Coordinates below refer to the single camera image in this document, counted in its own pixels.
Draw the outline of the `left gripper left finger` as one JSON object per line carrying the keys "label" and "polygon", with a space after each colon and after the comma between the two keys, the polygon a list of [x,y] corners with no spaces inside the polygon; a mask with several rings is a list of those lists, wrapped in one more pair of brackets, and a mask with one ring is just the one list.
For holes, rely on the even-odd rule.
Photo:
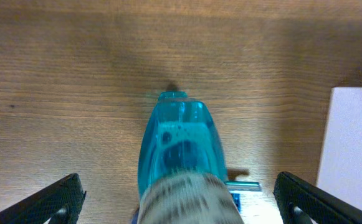
{"label": "left gripper left finger", "polygon": [[0,223],[77,223],[86,191],[69,174],[0,212]]}

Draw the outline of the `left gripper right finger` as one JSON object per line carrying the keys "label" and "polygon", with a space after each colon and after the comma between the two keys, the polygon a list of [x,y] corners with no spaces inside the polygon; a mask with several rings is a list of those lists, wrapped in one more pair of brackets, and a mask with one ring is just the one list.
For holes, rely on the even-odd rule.
{"label": "left gripper right finger", "polygon": [[362,210],[289,172],[278,174],[274,196],[282,221],[286,224],[362,224]]}

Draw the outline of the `teal mouthwash bottle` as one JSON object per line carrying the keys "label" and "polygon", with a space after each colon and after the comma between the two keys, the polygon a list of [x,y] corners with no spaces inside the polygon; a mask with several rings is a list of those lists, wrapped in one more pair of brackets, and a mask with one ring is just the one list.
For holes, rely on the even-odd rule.
{"label": "teal mouthwash bottle", "polygon": [[148,121],[138,163],[138,223],[242,223],[226,187],[221,141],[205,104],[166,91]]}

